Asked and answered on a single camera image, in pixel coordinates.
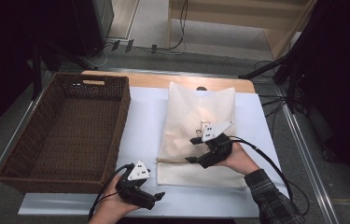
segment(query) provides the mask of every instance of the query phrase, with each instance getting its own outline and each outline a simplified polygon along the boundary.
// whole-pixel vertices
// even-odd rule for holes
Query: hand
[[[248,175],[259,170],[259,167],[239,143],[232,143],[232,153],[230,156],[216,165],[227,166],[242,175]]]
[[[120,175],[114,176],[103,197],[117,192],[116,185],[120,178]],[[99,202],[89,223],[114,224],[126,214],[139,208],[139,206],[124,202],[118,194],[114,194]]]

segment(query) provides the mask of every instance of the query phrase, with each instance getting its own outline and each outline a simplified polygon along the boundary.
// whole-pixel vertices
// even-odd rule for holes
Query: white triangular tracker
[[[202,141],[207,142],[209,140],[217,138],[219,135],[224,133],[234,122],[225,121],[221,123],[205,124],[203,129]]]
[[[128,180],[139,180],[149,178],[149,172],[142,161],[138,161],[131,173],[128,175]]]

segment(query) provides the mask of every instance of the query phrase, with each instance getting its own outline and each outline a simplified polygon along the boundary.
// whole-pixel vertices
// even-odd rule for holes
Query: white table top
[[[138,209],[127,217],[258,217],[259,210],[248,188],[189,188],[158,186],[156,158],[166,119],[167,89],[131,87],[131,105],[119,148],[117,166],[142,160],[151,170],[151,178],[142,190],[166,192],[152,210]],[[236,93],[236,128],[244,140],[264,151],[280,168],[273,141],[255,93]],[[263,168],[275,185],[287,196],[282,180],[259,154],[244,146],[250,157]],[[87,215],[94,194],[27,193],[20,215]]]

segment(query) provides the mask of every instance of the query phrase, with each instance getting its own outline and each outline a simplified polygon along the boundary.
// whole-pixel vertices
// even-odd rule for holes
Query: plaid shirt sleeve
[[[254,202],[259,206],[261,223],[304,223],[297,206],[283,195],[264,170],[257,170],[245,176]]]

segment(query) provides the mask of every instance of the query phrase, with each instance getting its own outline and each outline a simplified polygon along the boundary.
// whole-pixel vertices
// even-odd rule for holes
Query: brown wicker basket
[[[20,192],[98,193],[114,173],[127,77],[56,74],[0,169]]]

